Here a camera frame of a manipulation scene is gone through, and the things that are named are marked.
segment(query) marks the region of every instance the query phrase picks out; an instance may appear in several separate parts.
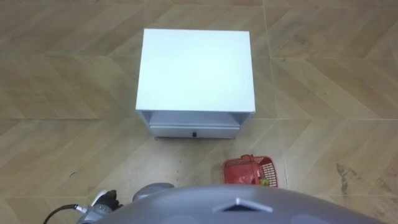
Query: red basket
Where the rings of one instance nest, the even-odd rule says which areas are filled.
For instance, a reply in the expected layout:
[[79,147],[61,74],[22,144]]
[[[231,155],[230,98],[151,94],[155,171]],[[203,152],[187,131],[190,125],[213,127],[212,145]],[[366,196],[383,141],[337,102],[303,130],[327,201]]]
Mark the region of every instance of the red basket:
[[274,163],[267,156],[243,155],[229,159],[224,162],[223,170],[226,184],[259,184],[259,178],[265,177],[269,186],[278,187]]

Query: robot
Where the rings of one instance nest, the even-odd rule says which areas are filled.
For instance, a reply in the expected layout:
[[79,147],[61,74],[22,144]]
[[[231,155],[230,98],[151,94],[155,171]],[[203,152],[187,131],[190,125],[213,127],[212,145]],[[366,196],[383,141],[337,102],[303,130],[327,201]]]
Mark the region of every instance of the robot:
[[88,208],[63,209],[83,215],[77,224],[342,224],[382,223],[347,208],[289,190],[261,185],[209,185],[178,187],[150,184],[138,191],[132,203],[122,206],[115,190],[100,192]]

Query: dark stain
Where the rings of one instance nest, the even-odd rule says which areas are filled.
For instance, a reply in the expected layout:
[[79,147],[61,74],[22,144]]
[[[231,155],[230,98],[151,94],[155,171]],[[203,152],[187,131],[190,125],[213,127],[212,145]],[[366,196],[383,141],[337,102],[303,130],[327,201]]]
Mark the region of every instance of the dark stain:
[[293,39],[295,39],[302,46],[306,46],[309,44],[309,42],[307,40],[305,40],[302,37],[299,37],[297,34],[293,36]]
[[346,179],[346,174],[347,174],[346,173],[346,167],[344,165],[341,165],[341,164],[337,163],[336,164],[336,168],[337,168],[338,175],[340,175],[340,177],[341,177],[341,193],[344,196],[347,196],[348,195],[348,192],[347,192],[347,190],[348,190],[348,182],[347,182],[347,179]]
[[380,211],[380,210],[377,210],[377,211],[375,212],[375,214],[374,214],[374,217],[375,217],[375,218],[380,218],[380,217],[383,217],[384,215],[386,215],[385,212]]
[[381,189],[386,190],[388,192],[392,192],[392,189],[381,178],[377,179],[377,183],[379,184]]
[[397,177],[397,170],[395,168],[391,168],[388,172],[387,172],[388,176],[392,176],[392,177]]

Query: wood-pattern floor tile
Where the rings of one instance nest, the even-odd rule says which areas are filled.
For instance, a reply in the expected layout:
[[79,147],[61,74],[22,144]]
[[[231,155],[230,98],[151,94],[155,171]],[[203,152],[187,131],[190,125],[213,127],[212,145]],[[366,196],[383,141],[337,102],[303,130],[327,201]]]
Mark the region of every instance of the wood-pattern floor tile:
[[387,213],[376,205],[368,196],[331,196],[336,204],[365,213],[370,217],[377,218],[385,223],[397,223],[392,214]]
[[2,197],[0,197],[0,222],[20,223],[12,207],[10,207],[10,205],[7,203],[7,200]]
[[398,222],[397,196],[369,196],[369,198]]
[[256,114],[254,118],[276,118],[274,81],[271,63],[268,58],[253,58],[254,95],[256,97]]
[[384,11],[363,8],[266,7],[275,57],[394,58]]
[[316,195],[398,194],[397,121],[280,123],[290,189]]
[[143,4],[20,4],[0,14],[10,54],[141,55]]
[[198,6],[261,6],[262,0],[147,0],[148,4]]
[[2,118],[120,118],[135,116],[139,58],[0,59]]
[[263,0],[264,6],[398,7],[395,0]]
[[279,118],[398,118],[393,60],[274,59]]

